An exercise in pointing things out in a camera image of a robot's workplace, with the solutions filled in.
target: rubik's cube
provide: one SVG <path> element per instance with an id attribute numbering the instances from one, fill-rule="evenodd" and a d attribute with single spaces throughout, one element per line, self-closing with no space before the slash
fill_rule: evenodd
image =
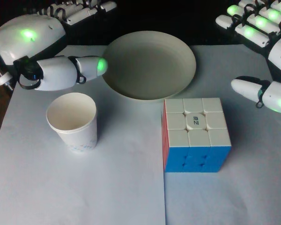
<path id="1" fill-rule="evenodd" d="M 165 172 L 218 172 L 231 149 L 220 99 L 166 99 L 162 138 Z"/>

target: white cube tile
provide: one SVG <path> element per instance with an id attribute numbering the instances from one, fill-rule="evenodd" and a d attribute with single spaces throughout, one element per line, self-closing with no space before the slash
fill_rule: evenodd
<path id="1" fill-rule="evenodd" d="M 190 130 L 188 140 L 190 147 L 210 147 L 209 135 L 206 130 Z"/>
<path id="2" fill-rule="evenodd" d="M 183 99 L 166 99 L 164 103 L 166 113 L 184 113 Z"/>
<path id="3" fill-rule="evenodd" d="M 227 124 L 223 112 L 209 112 L 205 115 L 207 130 L 227 129 Z"/>
<path id="4" fill-rule="evenodd" d="M 169 130 L 168 135 L 170 147 L 189 147 L 186 130 Z"/>
<path id="5" fill-rule="evenodd" d="M 186 128 L 187 130 L 206 129 L 205 116 L 201 113 L 190 113 L 186 115 Z"/>
<path id="6" fill-rule="evenodd" d="M 204 113 L 220 113 L 223 112 L 221 100 L 218 97 L 202 98 Z"/>
<path id="7" fill-rule="evenodd" d="M 186 129 L 185 116 L 181 113 L 167 113 L 168 130 Z"/>
<path id="8" fill-rule="evenodd" d="M 183 105 L 185 114 L 203 113 L 203 103 L 201 98 L 184 98 Z"/>
<path id="9" fill-rule="evenodd" d="M 231 146 L 227 129 L 212 129 L 208 131 L 211 147 Z"/>

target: white cup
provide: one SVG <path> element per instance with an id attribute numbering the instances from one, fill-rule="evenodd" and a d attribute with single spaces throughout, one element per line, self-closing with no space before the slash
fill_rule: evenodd
<path id="1" fill-rule="evenodd" d="M 55 99 L 47 109 L 47 121 L 74 152 L 86 152 L 97 144 L 97 109 L 94 100 L 81 93 Z"/>

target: plate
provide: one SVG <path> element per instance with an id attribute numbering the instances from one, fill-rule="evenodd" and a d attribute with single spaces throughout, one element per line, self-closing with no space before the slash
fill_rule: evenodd
<path id="1" fill-rule="evenodd" d="M 156 31 L 119 37 L 105 50 L 106 83 L 135 99 L 156 100 L 179 93 L 192 81 L 196 59 L 180 39 Z"/>

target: table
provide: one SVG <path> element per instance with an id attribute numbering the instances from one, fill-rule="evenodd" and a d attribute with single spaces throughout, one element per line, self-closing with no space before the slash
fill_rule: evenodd
<path id="1" fill-rule="evenodd" d="M 167 225 L 281 225 L 281 114 L 230 87 L 241 75 L 270 80 L 265 59 L 243 45 L 191 48 L 197 73 L 175 97 L 221 98 L 232 150 L 219 173 L 165 174 L 164 207 L 162 102 L 127 99 L 102 78 L 55 92 L 17 86 L 0 131 L 0 224 L 164 225 L 165 210 Z M 88 156 L 67 152 L 45 121 L 50 102 L 73 91 L 90 95 L 101 113 Z"/>

